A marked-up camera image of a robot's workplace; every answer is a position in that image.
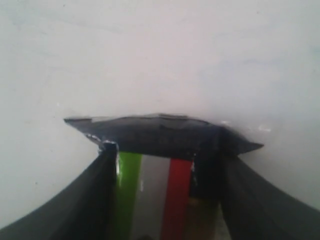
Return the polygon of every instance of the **red strip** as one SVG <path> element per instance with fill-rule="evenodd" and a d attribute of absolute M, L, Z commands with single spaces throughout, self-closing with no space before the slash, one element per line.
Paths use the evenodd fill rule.
<path fill-rule="evenodd" d="M 161 240 L 182 240 L 192 162 L 172 159 L 166 189 Z"/>

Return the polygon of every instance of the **green strip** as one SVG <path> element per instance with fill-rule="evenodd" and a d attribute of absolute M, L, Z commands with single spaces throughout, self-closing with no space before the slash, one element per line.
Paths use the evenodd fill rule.
<path fill-rule="evenodd" d="M 115 191 L 114 240 L 130 239 L 141 158 L 142 155 L 137 153 L 119 153 L 119 173 Z"/>

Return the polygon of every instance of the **white wall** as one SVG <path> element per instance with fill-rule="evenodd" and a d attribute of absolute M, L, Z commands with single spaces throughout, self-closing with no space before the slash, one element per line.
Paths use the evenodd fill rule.
<path fill-rule="evenodd" d="M 1 0 L 0 227 L 42 205 L 97 148 L 62 118 L 186 113 L 320 209 L 320 1 Z"/>

